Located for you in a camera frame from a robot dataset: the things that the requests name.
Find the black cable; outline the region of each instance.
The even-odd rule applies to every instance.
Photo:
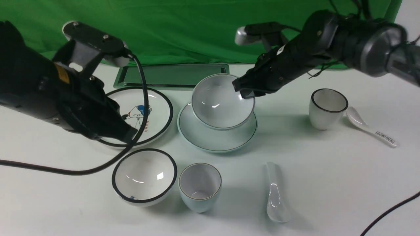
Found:
[[[411,41],[409,44],[416,45],[419,40],[420,40],[420,35],[415,40]]]
[[[387,214],[393,212],[395,209],[399,208],[400,206],[416,199],[420,197],[420,192],[416,193],[415,195],[413,195],[412,197],[409,197],[407,199],[405,199],[404,201],[398,203],[397,205],[391,207],[390,209],[388,209],[386,212],[382,213],[378,218],[376,218],[364,231],[360,236],[365,236],[365,234],[377,223],[379,222],[382,218],[384,218]]]
[[[329,63],[324,63],[324,64],[322,64],[321,65],[321,70],[320,71],[318,71],[317,73],[315,73],[315,74],[310,74],[309,72],[306,72],[306,74],[308,74],[310,77],[310,79],[312,78],[312,77],[317,77],[317,76],[319,76],[324,70],[326,70],[326,69],[328,69],[328,68],[330,68],[330,67],[332,67],[332,66],[334,66],[334,65],[337,65],[337,64],[340,64],[338,61],[333,61],[333,62],[329,62]]]
[[[337,15],[340,15],[336,5],[334,4],[333,0],[329,0],[331,6],[333,7],[334,11],[337,13]]]
[[[149,97],[147,94],[147,85],[146,85],[146,78],[144,76],[142,65],[137,59],[137,57],[134,54],[128,53],[127,55],[130,59],[134,60],[134,62],[137,65],[137,68],[139,70],[140,76],[142,78],[142,89],[143,89],[143,95],[144,95],[144,107],[149,107]],[[89,169],[89,170],[65,170],[65,169],[59,169],[59,168],[53,168],[48,166],[42,166],[42,165],[34,165],[34,164],[28,164],[28,163],[22,163],[22,162],[16,162],[16,161],[10,161],[10,160],[0,160],[0,165],[5,166],[11,166],[11,167],[18,167],[18,168],[24,168],[24,169],[30,169],[30,170],[39,170],[44,172],[50,172],[50,173],[56,173],[61,175],[68,175],[68,176],[84,176],[93,174],[96,172],[99,172],[101,170],[104,170],[108,167],[110,167],[112,164],[116,163],[119,159],[121,159],[125,154],[127,154],[137,143],[140,136],[143,134],[144,129],[146,128],[147,119],[149,117],[149,113],[144,113],[144,118],[142,121],[142,125],[140,126],[139,131],[137,132],[134,139],[127,144],[127,147],[124,148],[120,153],[118,153],[114,158],[112,158],[107,163],[100,165],[98,167]]]
[[[359,2],[359,0],[352,0],[352,2],[356,5],[356,7],[357,7],[357,18],[360,18],[360,15],[362,14],[362,12],[363,12],[363,9],[362,9],[362,5],[360,4],[360,2]]]
[[[285,27],[286,29],[291,29],[291,30],[294,30],[294,31],[296,31],[296,32],[302,33],[302,30],[300,30],[300,29],[298,29],[298,28],[295,28],[295,27],[292,27],[292,26],[287,26],[287,25],[285,25],[284,27]]]
[[[366,20],[372,20],[372,15],[370,14],[370,8],[369,8],[369,0],[361,0],[362,1],[362,9],[363,9],[363,15]]]

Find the white table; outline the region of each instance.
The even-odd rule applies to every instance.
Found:
[[[420,27],[416,0],[404,1],[397,22],[411,32]],[[231,66],[240,76],[251,65]],[[112,85],[118,69],[100,66],[95,75]],[[113,166],[89,176],[61,176],[0,166],[0,235],[360,235],[382,212],[420,189],[420,89],[394,76],[370,78],[354,70],[302,76],[279,92],[257,99],[260,126],[244,149],[228,154],[201,152],[178,134],[176,116],[191,91],[162,90],[174,106],[174,120],[158,141],[179,172],[195,162],[219,169],[223,188],[215,208],[195,214],[182,203],[178,188],[149,208],[123,202],[113,191]],[[390,149],[345,121],[328,131],[308,123],[311,93],[342,92],[372,126],[400,141]],[[29,116],[0,108],[1,158],[59,168],[87,169],[118,150],[71,134]],[[290,222],[271,223],[264,163],[280,165]],[[394,211],[369,235],[417,235],[420,199]]]

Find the light blue saucer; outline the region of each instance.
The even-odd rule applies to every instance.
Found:
[[[193,146],[212,153],[232,152],[245,146],[258,128],[255,113],[241,126],[229,130],[215,130],[199,121],[187,104],[178,115],[178,130]]]

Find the ceramic spoon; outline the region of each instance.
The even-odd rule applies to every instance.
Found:
[[[286,223],[290,219],[290,214],[280,198],[278,190],[278,178],[276,164],[267,162],[268,181],[270,184],[270,193],[268,194],[267,215],[275,222]]]
[[[395,148],[397,147],[399,144],[398,142],[389,137],[388,135],[385,135],[384,133],[380,132],[380,131],[375,131],[373,129],[371,129],[363,120],[362,117],[360,117],[359,113],[356,111],[356,109],[354,107],[349,107],[347,108],[347,118],[349,119],[350,123],[352,123],[355,127],[358,127],[359,129],[370,133],[371,135],[373,135],[374,137],[376,137],[377,139],[381,140],[382,142],[386,143],[388,146]]]

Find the white cup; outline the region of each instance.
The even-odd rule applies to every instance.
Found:
[[[349,106],[347,98],[332,89],[318,89],[309,103],[309,119],[319,130],[329,129],[343,116]]]
[[[216,203],[222,187],[222,176],[212,165],[195,163],[182,171],[179,189],[183,202],[194,212],[208,211]]]

